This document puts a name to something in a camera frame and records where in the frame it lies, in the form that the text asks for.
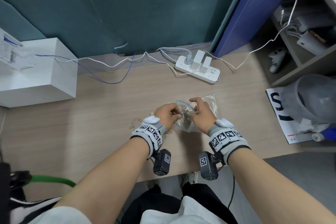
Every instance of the blue cable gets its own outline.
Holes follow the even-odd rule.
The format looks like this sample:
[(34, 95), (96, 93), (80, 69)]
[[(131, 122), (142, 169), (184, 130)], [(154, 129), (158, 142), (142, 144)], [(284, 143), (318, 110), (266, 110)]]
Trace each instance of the blue cable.
[(190, 46), (190, 47), (187, 48), (187, 49), (191, 49), (191, 48), (194, 48), (194, 47), (196, 47), (196, 46), (204, 45), (204, 44), (207, 44), (207, 43), (193, 45), (193, 46)]
[[(36, 56), (39, 56), (39, 57), (58, 57), (58, 58), (64, 58), (64, 59), (67, 59), (67, 60), (71, 60), (71, 59), (68, 59), (68, 58), (66, 58), (66, 57), (56, 56), (56, 55), (36, 55)], [(90, 74), (92, 74), (94, 77), (96, 77), (99, 81), (101, 81), (101, 82), (103, 82), (103, 83), (107, 83), (107, 84), (118, 84), (118, 83), (122, 82), (122, 81), (126, 78), (128, 72), (129, 72), (129, 70), (131, 69), (132, 64), (133, 64), (133, 60), (132, 60), (132, 61), (131, 61), (131, 65), (129, 66), (129, 69), (128, 69), (127, 73), (125, 74), (124, 78), (121, 79), (120, 82), (106, 82), (106, 81), (103, 81), (102, 79), (100, 79), (100, 78), (99, 78), (98, 76), (96, 76), (94, 73), (92, 73), (92, 72), (91, 72), (89, 69), (87, 69), (85, 66), (82, 66), (81, 64), (79, 64), (77, 61), (74, 61), (74, 60), (73, 60), (73, 62), (75, 62), (75, 63), (77, 63), (78, 65), (80, 65), (82, 68), (84, 68), (86, 71), (88, 71), (88, 72), (89, 72)]]

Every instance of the white sleeve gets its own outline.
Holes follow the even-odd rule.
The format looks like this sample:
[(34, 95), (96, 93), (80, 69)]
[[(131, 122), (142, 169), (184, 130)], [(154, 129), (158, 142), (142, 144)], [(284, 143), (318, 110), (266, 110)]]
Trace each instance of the white sleeve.
[(59, 206), (40, 214), (29, 224), (92, 224), (89, 219), (76, 208)]

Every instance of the white shirt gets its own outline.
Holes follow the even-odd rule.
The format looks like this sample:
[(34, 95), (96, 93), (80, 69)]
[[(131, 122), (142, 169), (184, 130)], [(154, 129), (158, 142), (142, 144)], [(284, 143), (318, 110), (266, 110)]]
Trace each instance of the white shirt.
[[(59, 206), (42, 213), (29, 224), (91, 224), (90, 220), (79, 210)], [(196, 200), (185, 196), (176, 214), (147, 210), (142, 214), (141, 224), (226, 224), (221, 218), (205, 209)]]

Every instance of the black pants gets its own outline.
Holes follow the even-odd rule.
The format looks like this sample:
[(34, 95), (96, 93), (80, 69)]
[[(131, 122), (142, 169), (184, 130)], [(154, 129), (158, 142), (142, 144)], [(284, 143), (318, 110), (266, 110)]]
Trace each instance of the black pants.
[[(227, 224), (237, 224), (236, 219), (230, 210), (222, 204), (216, 194), (206, 184), (190, 184), (183, 186), (183, 196), (195, 199), (200, 205), (216, 214)], [(138, 224), (145, 210), (157, 210), (163, 213), (178, 213), (181, 200), (161, 193), (161, 188), (155, 185), (150, 190), (144, 192), (140, 197), (132, 202), (126, 210), (121, 224)]]

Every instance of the white game controller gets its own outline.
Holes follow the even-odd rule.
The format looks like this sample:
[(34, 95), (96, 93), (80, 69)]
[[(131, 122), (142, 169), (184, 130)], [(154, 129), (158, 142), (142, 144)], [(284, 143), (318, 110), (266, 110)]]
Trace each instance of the white game controller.
[(288, 51), (285, 48), (277, 48), (274, 52), (271, 52), (268, 56), (272, 59), (272, 64), (269, 71), (274, 74), (278, 71), (284, 57)]

